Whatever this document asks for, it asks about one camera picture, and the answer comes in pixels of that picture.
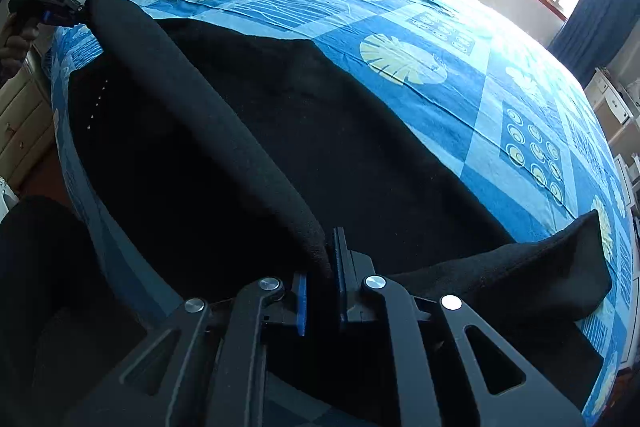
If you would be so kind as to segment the person's left hand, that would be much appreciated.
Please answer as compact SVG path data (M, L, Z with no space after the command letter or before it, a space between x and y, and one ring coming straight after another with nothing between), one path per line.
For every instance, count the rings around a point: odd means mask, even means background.
M1 31L1 84L5 84L21 70L29 50L39 36L36 26L20 28L15 17L15 14L10 15Z

